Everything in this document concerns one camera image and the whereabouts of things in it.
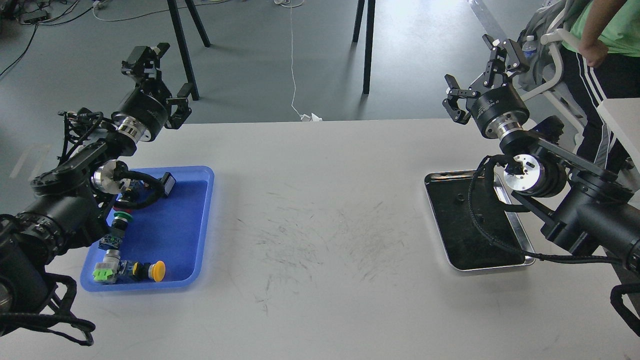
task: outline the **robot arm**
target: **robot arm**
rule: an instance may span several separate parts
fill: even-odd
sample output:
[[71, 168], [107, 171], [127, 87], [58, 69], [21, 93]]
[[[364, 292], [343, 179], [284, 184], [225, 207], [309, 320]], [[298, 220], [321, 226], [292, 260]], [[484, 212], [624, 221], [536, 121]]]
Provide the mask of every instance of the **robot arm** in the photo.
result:
[[[159, 62], [169, 44], [135, 47], [122, 62], [122, 73], [136, 86], [111, 119], [88, 110], [65, 116], [65, 141], [69, 118], [84, 122], [87, 130], [60, 158], [60, 165], [31, 182], [36, 200], [23, 212], [0, 215], [0, 336], [18, 327], [53, 332], [81, 345], [91, 345], [95, 325], [70, 311], [76, 282], [68, 276], [45, 271], [56, 256], [69, 249], [90, 246], [108, 234], [106, 217], [111, 208], [142, 208], [164, 193], [164, 184], [146, 174], [130, 171], [121, 156], [131, 156], [139, 141], [156, 139], [162, 127], [178, 129], [191, 113], [187, 96], [193, 86], [185, 84], [172, 97], [162, 81]], [[171, 114], [172, 106], [177, 109]], [[97, 138], [97, 129], [101, 135]], [[142, 180], [154, 193], [141, 203], [116, 200], [131, 181]], [[61, 298], [58, 284], [67, 287]], [[40, 312], [50, 307], [54, 315]], [[57, 323], [78, 328], [85, 339], [50, 329]]]
[[[455, 78], [446, 75], [449, 90], [443, 105], [453, 121], [466, 124], [473, 117], [483, 137], [500, 140], [503, 154], [483, 160], [476, 175], [484, 171], [492, 176], [496, 164], [504, 166], [505, 182], [512, 189], [512, 196], [522, 204], [509, 209], [504, 206], [506, 211], [531, 211], [544, 221], [540, 229], [544, 237], [571, 254], [527, 255], [559, 263], [614, 263], [640, 274], [640, 210], [628, 204], [633, 192], [616, 182], [616, 174], [554, 145], [549, 141], [553, 136], [536, 128], [531, 131], [522, 128], [529, 111], [511, 79], [528, 69], [524, 55], [511, 40], [494, 42], [487, 35], [483, 38], [491, 50], [485, 72], [468, 90], [460, 89]], [[458, 107], [460, 99], [467, 100], [468, 113]], [[567, 183], [570, 190], [556, 209], [549, 209], [535, 199], [556, 196]], [[522, 252], [508, 249], [473, 220], [494, 245]], [[615, 258], [593, 256], [599, 246]], [[622, 294], [638, 291], [637, 284], [617, 286], [612, 290], [611, 302], [640, 336], [640, 320], [621, 300]]]

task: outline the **yellow mushroom button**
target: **yellow mushroom button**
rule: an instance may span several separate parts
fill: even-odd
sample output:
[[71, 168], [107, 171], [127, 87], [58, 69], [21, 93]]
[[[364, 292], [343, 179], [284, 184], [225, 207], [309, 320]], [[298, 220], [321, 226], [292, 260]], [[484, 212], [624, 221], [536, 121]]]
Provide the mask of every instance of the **yellow mushroom button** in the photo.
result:
[[162, 261], [158, 261], [157, 263], [149, 267], [149, 277], [153, 279], [155, 282], [162, 281], [162, 279], [164, 279], [165, 272], [166, 272], [166, 267], [164, 265], [164, 262]]

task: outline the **white chair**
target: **white chair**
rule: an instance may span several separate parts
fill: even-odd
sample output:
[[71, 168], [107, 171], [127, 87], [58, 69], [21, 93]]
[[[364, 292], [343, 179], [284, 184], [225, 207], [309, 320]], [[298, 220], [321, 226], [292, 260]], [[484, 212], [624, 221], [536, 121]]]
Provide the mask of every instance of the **white chair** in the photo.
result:
[[586, 124], [586, 116], [573, 99], [569, 89], [561, 82], [563, 76], [563, 61], [560, 55], [560, 47], [563, 41], [566, 41], [575, 49], [578, 48], [579, 39], [563, 28], [565, 15], [569, 12], [569, 8], [573, 4], [575, 4], [573, 1], [567, 1], [564, 9], [558, 13], [547, 28], [545, 34], [540, 37], [540, 42], [548, 46], [549, 53], [553, 59], [553, 64], [547, 65], [543, 69], [542, 73], [545, 82], [522, 94], [520, 97], [526, 102], [540, 94], [545, 96], [548, 101], [557, 108], [558, 112], [577, 130], [574, 138], [575, 148], [577, 148], [582, 142], [582, 130]]

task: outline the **cable on floor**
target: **cable on floor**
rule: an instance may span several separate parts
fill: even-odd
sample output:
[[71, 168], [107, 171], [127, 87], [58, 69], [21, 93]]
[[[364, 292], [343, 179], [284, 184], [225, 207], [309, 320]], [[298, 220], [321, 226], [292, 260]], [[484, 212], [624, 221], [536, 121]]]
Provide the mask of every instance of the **cable on floor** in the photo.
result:
[[291, 99], [291, 108], [295, 110], [300, 120], [302, 120], [302, 115], [300, 115], [300, 112], [298, 111], [298, 109], [296, 109], [296, 107], [293, 105], [293, 102], [296, 100], [296, 90], [297, 90], [296, 76], [293, 74], [293, 8], [295, 6], [288, 6], [288, 7], [289, 7], [289, 22], [290, 22], [289, 24], [291, 25], [291, 80], [293, 80], [293, 98]]
[[26, 23], [26, 22], [22, 22], [22, 21], [19, 21], [19, 23], [20, 23], [20, 25], [32, 25], [32, 24], [44, 25], [44, 24], [47, 24], [47, 23], [50, 23], [50, 22], [54, 22], [56, 20], [60, 20], [65, 15], [68, 15], [68, 14], [72, 13], [76, 9], [76, 6], [78, 5], [78, 3], [80, 3], [80, 0], [74, 1], [73, 4], [71, 4], [71, 6], [69, 6], [64, 12], [62, 12], [62, 14], [60, 14], [60, 15], [58, 15], [56, 17], [52, 17], [51, 19], [46, 19], [46, 20], [43, 20], [43, 21], [35, 22], [35, 23]]
[[301, 0], [300, 4], [297, 4], [297, 5], [291, 5], [291, 0], [273, 0], [273, 3], [276, 4], [276, 5], [280, 5], [283, 8], [293, 9], [293, 8], [297, 8], [299, 6], [302, 6], [302, 4], [305, 3], [305, 0]]
[[68, 24], [69, 22], [72, 22], [73, 20], [76, 20], [77, 18], [79, 18], [79, 17], [83, 16], [84, 14], [90, 12], [92, 9], [93, 8], [89, 8], [89, 9], [83, 11], [80, 15], [74, 17], [73, 19], [69, 19], [69, 20], [66, 20], [66, 21], [63, 21], [63, 22], [57, 22], [55, 24], [41, 24], [41, 23], [38, 23], [38, 24], [42, 25], [42, 26], [56, 26], [56, 25]]
[[20, 56], [18, 56], [18, 58], [16, 60], [14, 60], [11, 64], [9, 64], [9, 66], [7, 66], [6, 68], [4, 68], [4, 70], [2, 70], [2, 72], [0, 72], [0, 77], [2, 75], [4, 75], [5, 72], [7, 72], [7, 70], [9, 70], [12, 66], [14, 66], [15, 64], [18, 63], [18, 61], [20, 61], [20, 59], [22, 59], [22, 57], [27, 53], [27, 50], [29, 50], [29, 46], [31, 46], [31, 42], [33, 41], [33, 37], [36, 35], [36, 30], [38, 29], [38, 24], [35, 24], [33, 26], [33, 34], [31, 34], [31, 38], [29, 39], [29, 43], [27, 44], [27, 47], [24, 49], [24, 51], [22, 52], [22, 54], [20, 54]]
[[[216, 4], [226, 3], [228, 1], [231, 1], [231, 0], [209, 0], [208, 2], [206, 2], [204, 4], [196, 4], [196, 6], [216, 5]], [[187, 6], [179, 6], [178, 7], [178, 9], [186, 9], [186, 8], [187, 8]], [[134, 17], [127, 17], [127, 18], [124, 18], [124, 19], [103, 19], [101, 17], [98, 17], [98, 15], [96, 14], [96, 7], [94, 7], [93, 8], [93, 17], [95, 17], [96, 19], [98, 19], [100, 21], [117, 22], [117, 21], [127, 21], [127, 20], [140, 19], [141, 17], [153, 15], [155, 13], [163, 13], [163, 12], [167, 12], [167, 11], [169, 11], [169, 9], [157, 10], [157, 11], [154, 11], [154, 12], [144, 13], [142, 15], [137, 15], [137, 16], [134, 16]]]

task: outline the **person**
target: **person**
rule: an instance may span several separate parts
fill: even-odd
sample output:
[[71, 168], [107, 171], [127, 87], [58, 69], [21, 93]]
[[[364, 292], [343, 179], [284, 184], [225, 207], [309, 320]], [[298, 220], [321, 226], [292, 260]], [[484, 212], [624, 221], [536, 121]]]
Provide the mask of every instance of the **person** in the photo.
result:
[[580, 42], [578, 49], [561, 48], [563, 80], [587, 116], [577, 154], [618, 173], [629, 155], [596, 107], [605, 99], [640, 97], [640, 0], [593, 0], [571, 33]]

